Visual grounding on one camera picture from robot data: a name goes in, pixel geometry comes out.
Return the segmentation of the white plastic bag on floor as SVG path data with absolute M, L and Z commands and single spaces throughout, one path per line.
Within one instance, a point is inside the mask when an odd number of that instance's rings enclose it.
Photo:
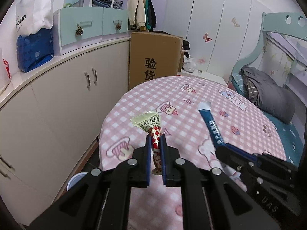
M 188 73 L 193 73 L 196 70 L 196 63 L 192 56 L 184 56 L 182 69 Z

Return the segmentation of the white low cabinet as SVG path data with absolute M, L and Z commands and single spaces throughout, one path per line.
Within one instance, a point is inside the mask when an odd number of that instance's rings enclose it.
M 128 90 L 128 40 L 52 67 L 1 105 L 1 198 L 20 224 L 48 208 Z

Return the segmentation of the blue tissue pack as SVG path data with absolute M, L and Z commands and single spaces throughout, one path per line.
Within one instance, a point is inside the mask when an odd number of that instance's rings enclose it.
M 50 61 L 54 56 L 52 30 L 41 29 L 29 36 L 19 36 L 16 42 L 18 68 L 27 73 Z

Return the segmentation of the white low platform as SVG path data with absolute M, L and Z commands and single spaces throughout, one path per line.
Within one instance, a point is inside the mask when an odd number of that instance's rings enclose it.
M 193 73 L 189 73 L 181 69 L 180 72 L 177 73 L 179 76 L 188 76 L 188 77 L 196 77 L 196 78 L 203 78 L 205 80 L 210 80 L 214 81 L 216 83 L 219 83 L 220 85 L 227 86 L 227 83 L 222 77 L 219 77 L 217 75 L 204 72 L 202 71 L 201 73 L 198 72 L 198 70 L 195 70 Z

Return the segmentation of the brown cardboard box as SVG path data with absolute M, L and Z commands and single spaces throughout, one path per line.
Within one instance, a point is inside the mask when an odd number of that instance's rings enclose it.
M 130 41 L 129 88 L 155 78 L 175 76 L 180 66 L 183 38 L 134 32 Z

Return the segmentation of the white wardrobe doors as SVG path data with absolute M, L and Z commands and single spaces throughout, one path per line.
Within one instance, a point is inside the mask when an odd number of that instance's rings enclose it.
M 257 0 L 167 0 L 163 30 L 190 43 L 198 69 L 228 81 L 256 47 L 264 12 L 270 10 Z

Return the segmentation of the light blue trash bin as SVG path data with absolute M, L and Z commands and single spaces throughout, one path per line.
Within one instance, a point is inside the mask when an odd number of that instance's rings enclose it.
M 80 172 L 75 174 L 68 182 L 66 191 L 71 189 L 73 186 L 75 186 L 83 177 L 87 175 L 87 172 Z

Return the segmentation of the mint bunk bed frame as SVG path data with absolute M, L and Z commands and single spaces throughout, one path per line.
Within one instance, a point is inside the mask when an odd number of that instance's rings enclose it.
M 267 73 L 280 86 L 293 76 L 306 83 L 306 16 L 297 12 L 263 13 L 256 47 L 236 62 L 229 81 L 248 66 Z

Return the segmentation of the grey folded blanket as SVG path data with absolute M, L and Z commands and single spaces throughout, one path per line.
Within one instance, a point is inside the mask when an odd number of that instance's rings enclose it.
M 255 67 L 243 67 L 241 74 L 250 102 L 289 124 L 295 113 L 295 101 L 291 92 L 277 85 L 268 74 Z

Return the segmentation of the teal bed mattress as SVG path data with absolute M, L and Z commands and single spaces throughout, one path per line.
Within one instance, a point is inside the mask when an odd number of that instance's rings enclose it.
M 236 90 L 237 93 L 248 99 L 248 92 L 246 91 L 246 87 L 243 83 L 243 77 L 241 74 L 232 74 L 230 76 L 230 82 L 234 87 L 233 89 Z M 299 133 L 296 130 L 294 124 L 284 124 L 282 121 L 272 116 L 271 114 L 265 111 L 262 112 L 274 124 L 275 129 L 283 144 L 287 160 L 292 164 L 299 166 L 304 145 L 302 140 L 299 138 Z

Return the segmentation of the white paper shopping bag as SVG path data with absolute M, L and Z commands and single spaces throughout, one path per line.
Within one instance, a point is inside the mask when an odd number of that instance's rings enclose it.
M 16 30 L 22 37 L 53 27 L 54 0 L 20 0 L 16 4 Z

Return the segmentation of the mint drawer unit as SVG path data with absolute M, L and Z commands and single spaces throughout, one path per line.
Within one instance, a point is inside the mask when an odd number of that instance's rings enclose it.
M 107 40 L 127 36 L 127 10 L 102 7 L 72 7 L 53 14 L 55 56 Z

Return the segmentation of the pink butterfly sticker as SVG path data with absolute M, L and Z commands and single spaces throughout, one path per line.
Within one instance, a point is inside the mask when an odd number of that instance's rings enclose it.
M 212 38 L 210 38 L 210 37 L 208 36 L 208 33 L 205 33 L 205 34 L 204 34 L 203 39 L 205 40 L 206 43 L 212 41 Z

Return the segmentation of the blue stick wrapper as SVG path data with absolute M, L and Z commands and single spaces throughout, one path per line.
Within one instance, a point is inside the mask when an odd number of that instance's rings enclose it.
M 209 135 L 211 137 L 213 146 L 217 149 L 220 146 L 225 146 L 223 137 L 218 129 L 217 123 L 215 122 L 211 113 L 211 102 L 200 102 L 198 104 L 198 111 L 205 122 Z

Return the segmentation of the red checkered candy wrapper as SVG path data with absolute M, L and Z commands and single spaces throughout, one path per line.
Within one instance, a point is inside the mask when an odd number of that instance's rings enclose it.
M 155 166 L 152 173 L 157 176 L 162 175 L 162 161 L 159 147 L 162 135 L 160 115 L 157 112 L 149 111 L 133 117 L 131 122 L 133 126 L 142 129 L 151 137 L 153 162 Z

